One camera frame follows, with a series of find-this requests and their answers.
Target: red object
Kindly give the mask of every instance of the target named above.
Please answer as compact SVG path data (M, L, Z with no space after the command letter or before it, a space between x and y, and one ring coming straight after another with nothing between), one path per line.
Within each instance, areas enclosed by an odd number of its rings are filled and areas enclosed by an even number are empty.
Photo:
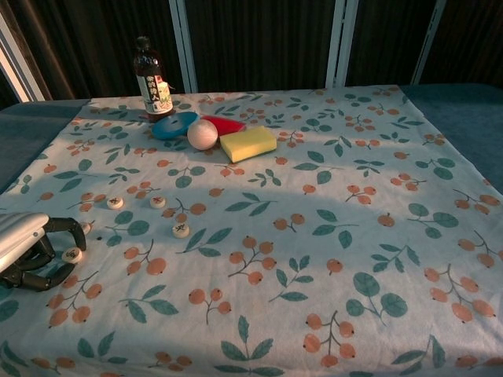
M238 122L236 120L227 119L227 118L220 118L219 116L205 115L205 116L201 116L201 119L205 119L209 122L212 122L215 125L219 136L233 134L234 132L243 131L245 128L245 125L243 122Z

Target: bottle label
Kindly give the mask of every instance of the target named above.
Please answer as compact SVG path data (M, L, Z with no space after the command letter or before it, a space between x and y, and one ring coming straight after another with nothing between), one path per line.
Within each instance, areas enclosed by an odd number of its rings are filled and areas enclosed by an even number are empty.
M173 108L170 87L159 75L136 76L145 109L149 114L163 114Z

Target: blue table surface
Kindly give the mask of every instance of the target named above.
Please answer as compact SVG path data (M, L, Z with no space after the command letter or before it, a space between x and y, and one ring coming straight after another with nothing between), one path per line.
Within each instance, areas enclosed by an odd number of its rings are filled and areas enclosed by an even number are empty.
M454 147L503 192L503 90L482 84L431 84L401 89ZM32 102L0 112L0 192L87 102Z

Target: white ball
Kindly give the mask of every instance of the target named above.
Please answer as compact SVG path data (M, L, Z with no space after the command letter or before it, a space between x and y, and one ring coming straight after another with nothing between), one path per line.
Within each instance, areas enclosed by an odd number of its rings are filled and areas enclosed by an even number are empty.
M187 138L195 149L203 151L215 145L218 139L218 131L212 122L200 119L189 126Z

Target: small white round piece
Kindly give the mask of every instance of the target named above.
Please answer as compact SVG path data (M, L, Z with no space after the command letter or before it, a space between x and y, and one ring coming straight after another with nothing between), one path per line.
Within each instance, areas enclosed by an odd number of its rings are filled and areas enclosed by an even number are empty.
M82 254L82 250L78 247L70 247L63 253L61 259L63 262L77 264L82 259Z
M162 208L166 205L166 199L164 199L162 196L154 196L150 200L150 207L152 208Z
M182 222L173 227L173 236L176 238L186 238L190 234L190 227Z
M124 205L124 200L120 196L111 198L107 201L107 206L111 210L118 210Z
M84 232L84 235L89 234L93 226L89 222L81 222L80 227L82 228L82 231Z

